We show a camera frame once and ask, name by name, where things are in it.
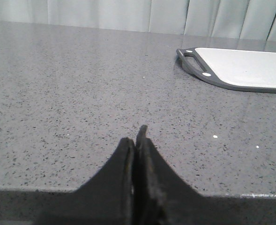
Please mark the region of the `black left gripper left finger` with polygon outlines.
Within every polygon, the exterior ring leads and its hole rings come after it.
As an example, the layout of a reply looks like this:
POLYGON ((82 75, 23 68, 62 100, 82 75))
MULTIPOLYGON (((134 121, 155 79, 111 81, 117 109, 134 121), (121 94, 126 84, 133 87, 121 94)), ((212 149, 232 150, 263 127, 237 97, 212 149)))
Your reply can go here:
POLYGON ((36 225, 130 225, 134 142, 122 138, 105 165, 76 191, 53 200, 36 225))

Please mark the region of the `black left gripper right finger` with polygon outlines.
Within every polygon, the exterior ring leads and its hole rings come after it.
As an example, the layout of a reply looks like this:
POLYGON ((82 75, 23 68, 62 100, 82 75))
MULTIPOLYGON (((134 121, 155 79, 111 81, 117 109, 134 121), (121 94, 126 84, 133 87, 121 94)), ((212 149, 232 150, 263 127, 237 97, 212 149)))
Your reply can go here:
POLYGON ((221 210, 194 191, 167 164, 142 125, 134 155, 135 222, 138 225, 223 225, 221 210))

